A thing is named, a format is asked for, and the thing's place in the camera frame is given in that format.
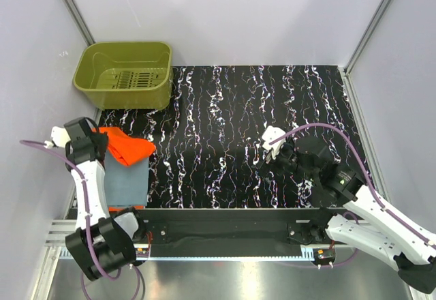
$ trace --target metallic floor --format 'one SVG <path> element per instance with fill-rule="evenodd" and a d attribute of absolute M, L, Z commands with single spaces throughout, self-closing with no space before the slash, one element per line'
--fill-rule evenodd
<path fill-rule="evenodd" d="M 337 262 L 352 253 L 338 249 Z M 336 269 L 310 269 L 277 262 L 154 262 L 140 270 L 146 281 L 147 300 L 405 300 L 411 299 L 396 272 L 377 259 L 359 253 Z M 80 289 L 80 270 L 73 260 L 60 260 L 49 299 L 86 299 Z M 131 299 L 136 274 L 127 268 L 119 280 L 100 279 L 88 285 L 92 300 Z"/>

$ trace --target olive green bin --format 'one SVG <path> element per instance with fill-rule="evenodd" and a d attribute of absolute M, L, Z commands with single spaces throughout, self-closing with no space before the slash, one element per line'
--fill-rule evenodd
<path fill-rule="evenodd" d="M 171 48 L 163 42 L 102 42 L 80 58 L 74 86 L 99 109 L 156 109 L 171 98 Z"/>

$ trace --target orange cloth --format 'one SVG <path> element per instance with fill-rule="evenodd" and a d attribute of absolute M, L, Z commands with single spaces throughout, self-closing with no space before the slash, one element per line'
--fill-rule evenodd
<path fill-rule="evenodd" d="M 122 165 L 131 166 L 150 157 L 156 146 L 143 138 L 131 138 L 118 127 L 100 127 L 101 133 L 108 133 L 108 150 Z"/>

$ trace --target metal post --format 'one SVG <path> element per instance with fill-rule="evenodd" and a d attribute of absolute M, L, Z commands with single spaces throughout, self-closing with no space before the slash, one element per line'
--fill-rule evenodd
<path fill-rule="evenodd" d="M 87 27 L 87 24 L 84 22 L 84 19 L 82 15 L 80 14 L 80 11 L 76 5 L 76 2 L 74 0 L 64 0 L 65 4 L 68 7 L 69 12 L 71 12 L 71 15 L 73 16 L 74 21 L 77 24 L 77 27 L 79 28 L 84 40 L 86 41 L 87 45 L 90 46 L 95 43 L 95 40 L 89 31 L 89 28 Z"/>
<path fill-rule="evenodd" d="M 374 33 L 374 30 L 377 28 L 378 24 L 380 23 L 380 20 L 382 19 L 383 15 L 386 13 L 386 10 L 388 9 L 391 2 L 392 2 L 392 0 L 381 0 L 377 10 L 374 13 L 374 16 L 372 17 L 372 19 L 367 27 L 367 30 L 363 33 L 363 36 L 360 39 L 359 44 L 357 45 L 357 48 L 353 52 L 351 59 L 348 61 L 348 64 L 344 67 L 346 74 L 350 74 L 350 72 L 353 70 L 357 60 L 359 59 L 360 55 L 362 54 L 365 46 L 367 45 L 369 39 L 371 38 L 372 34 Z"/>

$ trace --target gray wall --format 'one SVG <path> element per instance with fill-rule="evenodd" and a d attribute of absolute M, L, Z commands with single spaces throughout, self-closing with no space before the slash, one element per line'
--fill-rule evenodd
<path fill-rule="evenodd" d="M 76 0 L 96 41 L 166 41 L 174 65 L 345 65 L 380 1 Z"/>
<path fill-rule="evenodd" d="M 352 71 L 392 202 L 436 232 L 436 0 L 394 0 Z"/>
<path fill-rule="evenodd" d="M 53 218 L 73 183 L 64 165 L 18 144 L 94 109 L 72 86 L 85 43 L 62 0 L 0 0 L 0 298 L 26 299 Z"/>

